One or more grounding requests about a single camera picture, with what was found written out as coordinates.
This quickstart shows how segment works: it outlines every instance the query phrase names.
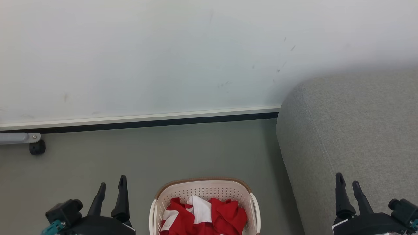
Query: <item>red fabric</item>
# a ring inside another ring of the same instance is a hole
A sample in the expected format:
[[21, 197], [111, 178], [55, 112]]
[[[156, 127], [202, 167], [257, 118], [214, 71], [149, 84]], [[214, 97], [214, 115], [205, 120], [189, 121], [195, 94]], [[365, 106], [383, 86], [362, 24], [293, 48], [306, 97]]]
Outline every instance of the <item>red fabric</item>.
[[177, 210], [178, 216], [168, 231], [160, 235], [241, 235], [247, 221], [245, 210], [238, 206], [238, 201], [210, 199], [212, 204], [212, 223], [193, 224], [194, 215], [186, 208], [189, 204], [180, 203], [180, 198], [171, 199], [166, 210]]
[[241, 235], [247, 222], [245, 210], [238, 206], [238, 201], [221, 202], [212, 198], [212, 223], [215, 231], [223, 235]]

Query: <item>gray sofa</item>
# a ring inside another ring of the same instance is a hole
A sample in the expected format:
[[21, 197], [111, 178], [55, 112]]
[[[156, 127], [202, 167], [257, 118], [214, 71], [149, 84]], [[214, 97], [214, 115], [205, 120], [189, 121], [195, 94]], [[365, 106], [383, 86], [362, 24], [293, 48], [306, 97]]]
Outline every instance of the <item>gray sofa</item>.
[[418, 204], [418, 69], [321, 77], [284, 101], [277, 138], [306, 235], [332, 234], [335, 174], [358, 213], [357, 180], [374, 212]]

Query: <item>sofa seam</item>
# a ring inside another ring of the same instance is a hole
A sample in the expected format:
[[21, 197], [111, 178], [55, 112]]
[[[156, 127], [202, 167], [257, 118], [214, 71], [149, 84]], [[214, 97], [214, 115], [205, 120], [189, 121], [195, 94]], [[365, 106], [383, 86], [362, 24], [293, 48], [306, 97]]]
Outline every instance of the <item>sofa seam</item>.
[[335, 173], [334, 166], [333, 166], [333, 165], [332, 165], [332, 163], [331, 163], [331, 159], [330, 159], [330, 157], [329, 157], [328, 151], [326, 150], [326, 148], [325, 148], [325, 146], [324, 146], [324, 142], [323, 142], [323, 140], [322, 140], [321, 136], [320, 136], [320, 135], [319, 135], [319, 133], [318, 133], [318, 128], [316, 127], [315, 122], [313, 121], [313, 118], [312, 118], [311, 112], [310, 112], [310, 110], [309, 110], [309, 106], [308, 106], [308, 104], [306, 103], [305, 96], [303, 95], [303, 93], [304, 93], [304, 92], [303, 92], [303, 88], [304, 88], [304, 87], [305, 87], [305, 85], [304, 85], [304, 84], [302, 84], [302, 85], [301, 85], [302, 101], [303, 101], [303, 103], [304, 103], [304, 105], [305, 105], [305, 108], [306, 108], [306, 111], [307, 111], [307, 113], [308, 113], [308, 116], [309, 116], [309, 122], [311, 122], [311, 123], [312, 123], [312, 126], [313, 126], [313, 129], [315, 130], [316, 136], [317, 136], [317, 137], [318, 137], [318, 139], [319, 139], [319, 144], [320, 144], [321, 150], [325, 153], [325, 161], [327, 162], [327, 165], [328, 165], [328, 170], [331, 172], [331, 175], [333, 175], [333, 174]]

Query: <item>white baseboard trim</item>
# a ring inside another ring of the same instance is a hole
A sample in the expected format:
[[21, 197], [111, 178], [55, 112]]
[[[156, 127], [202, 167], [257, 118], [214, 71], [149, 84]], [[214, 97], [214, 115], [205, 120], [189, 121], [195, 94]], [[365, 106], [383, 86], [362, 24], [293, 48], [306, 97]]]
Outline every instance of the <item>white baseboard trim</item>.
[[174, 112], [174, 113], [164, 113], [164, 114], [120, 116], [120, 117], [95, 117], [95, 118], [86, 118], [86, 119], [43, 121], [43, 122], [30, 122], [30, 123], [9, 123], [9, 124], [0, 123], [0, 131], [1, 130], [54, 128], [54, 127], [65, 127], [65, 126], [130, 123], [130, 122], [171, 120], [171, 119], [183, 119], [183, 118], [203, 118], [203, 117], [216, 117], [216, 116], [227, 116], [227, 115], [268, 113], [268, 112], [278, 112], [279, 109], [280, 109], [280, 106], [265, 106], [265, 107], [206, 110], [206, 111], [195, 111], [195, 112]]

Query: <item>black baseboard strip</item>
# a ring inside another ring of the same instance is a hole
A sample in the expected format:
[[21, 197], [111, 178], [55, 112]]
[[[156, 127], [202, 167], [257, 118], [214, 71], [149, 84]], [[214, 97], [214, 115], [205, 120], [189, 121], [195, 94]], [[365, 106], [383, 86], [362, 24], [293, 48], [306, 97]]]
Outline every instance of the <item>black baseboard strip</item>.
[[111, 124], [97, 124], [97, 125], [65, 126], [65, 127], [54, 127], [54, 128], [35, 128], [35, 129], [25, 129], [25, 130], [8, 130], [8, 131], [1, 131], [1, 132], [4, 132], [4, 133], [26, 132], [26, 133], [52, 134], [52, 133], [91, 131], [91, 130], [112, 130], [112, 129], [140, 128], [140, 127], [153, 127], [153, 126], [185, 125], [185, 124], [195, 124], [195, 123], [220, 123], [220, 122], [233, 122], [233, 121], [257, 120], [257, 119], [271, 119], [271, 118], [277, 118], [277, 115], [278, 115], [278, 112], [266, 112], [266, 113], [254, 113], [254, 114], [226, 115], [226, 116], [216, 116], [216, 117], [193, 117], [193, 118], [184, 118], [184, 119], [170, 119], [170, 120], [157, 120], [157, 121], [144, 121], [144, 122], [131, 122], [131, 123], [111, 123]]

